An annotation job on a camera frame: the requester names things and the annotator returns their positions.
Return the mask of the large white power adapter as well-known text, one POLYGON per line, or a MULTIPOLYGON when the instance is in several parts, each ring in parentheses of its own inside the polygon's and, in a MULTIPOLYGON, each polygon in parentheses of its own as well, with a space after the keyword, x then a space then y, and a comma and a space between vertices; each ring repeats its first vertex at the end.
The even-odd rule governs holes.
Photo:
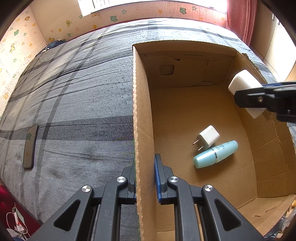
MULTIPOLYGON (((234 95, 236 91, 259 88, 261 83, 246 69, 238 72, 230 82, 228 90, 234 95)), ((265 108, 246 108, 247 112, 256 119, 265 111, 265 108)))

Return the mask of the brown cardboard box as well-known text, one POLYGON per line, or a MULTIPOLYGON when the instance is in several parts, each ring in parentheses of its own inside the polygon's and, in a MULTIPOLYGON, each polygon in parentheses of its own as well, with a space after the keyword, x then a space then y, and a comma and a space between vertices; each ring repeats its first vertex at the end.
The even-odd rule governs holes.
POLYGON ((234 103, 232 78, 249 71, 265 79, 236 49, 195 41, 133 46, 133 126, 137 212, 142 240, 174 240, 174 211, 157 203, 154 155, 192 185, 213 185, 262 234, 295 199, 295 139, 286 123, 264 111, 253 118, 234 103), (235 140, 227 159, 195 168, 193 145, 208 126, 217 144, 235 140))

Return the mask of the beige wardrobe cabinet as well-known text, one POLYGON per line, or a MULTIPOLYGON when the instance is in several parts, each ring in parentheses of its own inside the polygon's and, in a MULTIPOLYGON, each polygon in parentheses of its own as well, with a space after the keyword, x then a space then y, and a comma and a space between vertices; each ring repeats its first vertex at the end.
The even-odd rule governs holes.
POLYGON ((263 4, 257 11, 250 47, 276 81, 295 81, 295 45, 278 18, 263 4))

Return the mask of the mint green cosmetic bottle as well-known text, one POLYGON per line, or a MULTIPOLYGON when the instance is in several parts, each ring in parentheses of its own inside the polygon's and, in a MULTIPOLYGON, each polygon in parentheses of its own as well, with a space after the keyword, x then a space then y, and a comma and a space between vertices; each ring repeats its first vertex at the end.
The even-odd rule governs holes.
POLYGON ((212 166, 231 156, 237 149, 238 143, 236 141, 230 141, 211 147, 193 158, 194 166, 197 169, 212 166))

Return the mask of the small white charger plug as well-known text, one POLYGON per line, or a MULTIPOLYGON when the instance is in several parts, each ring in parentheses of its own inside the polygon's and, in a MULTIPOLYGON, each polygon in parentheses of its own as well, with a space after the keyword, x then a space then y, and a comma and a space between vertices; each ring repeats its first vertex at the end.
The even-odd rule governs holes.
POLYGON ((201 131, 195 140, 193 142, 193 145, 198 144, 200 150, 207 150, 209 147, 211 147, 218 139, 220 138, 220 134, 217 132, 217 130, 214 128, 214 126, 209 125, 207 128, 205 128, 203 131, 201 131))

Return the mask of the red curtain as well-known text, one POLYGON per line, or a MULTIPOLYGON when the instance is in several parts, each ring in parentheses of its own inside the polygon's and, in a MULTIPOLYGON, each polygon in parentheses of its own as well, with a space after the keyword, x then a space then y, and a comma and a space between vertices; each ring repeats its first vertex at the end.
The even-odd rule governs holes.
POLYGON ((227 29, 250 45, 257 12, 257 0, 228 0, 227 29))

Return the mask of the black smartphone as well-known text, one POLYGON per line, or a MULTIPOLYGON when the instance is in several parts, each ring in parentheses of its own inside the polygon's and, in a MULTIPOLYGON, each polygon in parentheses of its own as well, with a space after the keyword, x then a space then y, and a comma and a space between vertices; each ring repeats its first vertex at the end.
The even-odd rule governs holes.
POLYGON ((38 133, 38 125, 31 126, 28 129, 23 152, 23 168, 32 169, 34 166, 35 146, 38 133))

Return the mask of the grey plaid bed cover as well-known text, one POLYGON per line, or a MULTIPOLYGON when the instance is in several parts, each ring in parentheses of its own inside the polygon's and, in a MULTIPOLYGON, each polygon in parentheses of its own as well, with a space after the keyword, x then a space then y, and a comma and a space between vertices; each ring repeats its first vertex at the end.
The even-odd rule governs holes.
MULTIPOLYGON (((81 187, 104 186, 135 165, 133 46, 156 41, 222 45, 275 78, 239 37, 192 20, 152 19, 82 35, 36 56, 1 119, 1 180, 41 225, 81 187), (34 166, 23 168, 26 135, 38 125, 34 166)), ((135 171, 137 200, 137 177, 135 171)), ((120 238, 142 240, 137 204, 122 208, 120 238)))

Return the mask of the dark blue cloth bundle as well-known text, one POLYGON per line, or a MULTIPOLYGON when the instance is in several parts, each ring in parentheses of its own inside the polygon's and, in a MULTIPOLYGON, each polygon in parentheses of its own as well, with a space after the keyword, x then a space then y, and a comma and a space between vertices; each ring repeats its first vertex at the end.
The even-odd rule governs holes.
POLYGON ((55 47, 57 47, 57 46, 59 46, 59 45, 65 43, 65 42, 66 42, 65 40, 55 40, 55 41, 51 42, 50 44, 48 44, 48 45, 42 50, 42 52, 47 51, 47 50, 52 49, 52 48, 55 48, 55 47))

